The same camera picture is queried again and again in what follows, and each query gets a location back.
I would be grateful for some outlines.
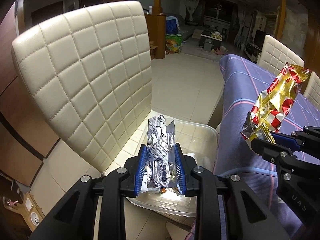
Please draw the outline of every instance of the metal bolt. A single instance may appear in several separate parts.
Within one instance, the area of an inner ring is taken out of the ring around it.
[[[120,173],[120,174],[124,174],[127,172],[127,169],[125,167],[120,167],[117,169],[117,172]]]
[[[88,182],[90,180],[90,177],[88,175],[84,175],[80,179],[82,182]]]
[[[238,182],[240,180],[240,177],[237,174],[231,175],[231,179],[235,182]]]
[[[203,167],[201,166],[196,166],[194,169],[193,169],[196,173],[201,173],[204,171]]]
[[[283,175],[284,180],[290,180],[291,179],[291,175],[289,173],[286,173]]]

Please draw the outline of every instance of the crumpled wrapper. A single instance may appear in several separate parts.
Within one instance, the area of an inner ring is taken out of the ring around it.
[[[248,112],[241,131],[249,147],[255,138],[275,143],[270,131],[279,132],[282,121],[289,114],[301,90],[302,83],[309,76],[308,69],[286,63],[270,87],[260,93]]]

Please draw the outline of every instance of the table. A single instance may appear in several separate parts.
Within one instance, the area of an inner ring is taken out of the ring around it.
[[[205,39],[212,40],[212,49],[219,49],[220,48],[222,40],[211,37],[211,32],[209,32],[209,31],[203,31],[203,33],[201,33],[199,47],[204,46]]]
[[[214,174],[223,177],[238,174],[292,236],[301,226],[301,221],[285,203],[278,203],[276,167],[253,153],[240,135],[247,113],[259,93],[269,87],[275,76],[233,54],[220,60],[220,70],[225,85]],[[305,125],[320,126],[320,113],[303,95],[298,94],[290,113],[282,122],[280,132],[290,135],[293,131],[303,130]],[[299,160],[319,164],[319,160],[308,154],[294,154]]]

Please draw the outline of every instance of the quilted leather upholstery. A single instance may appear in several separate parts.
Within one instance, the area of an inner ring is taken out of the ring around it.
[[[277,76],[286,62],[304,66],[304,61],[297,54],[274,37],[266,35],[257,65]]]
[[[303,94],[313,106],[320,111],[320,78],[312,72]]]
[[[68,12],[12,42],[16,70],[52,129],[105,171],[151,111],[151,60],[141,4]]]

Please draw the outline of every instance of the beige floor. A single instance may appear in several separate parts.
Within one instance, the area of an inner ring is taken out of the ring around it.
[[[153,110],[205,124],[224,84],[218,63],[182,53],[152,60],[152,79]],[[84,174],[93,178],[100,176],[94,167],[60,141],[44,161],[31,187],[31,194],[46,215]],[[128,240],[164,240],[168,236],[167,221],[163,216],[125,200]],[[186,221],[192,224],[193,218]],[[98,227],[99,214],[96,216],[95,236]]]

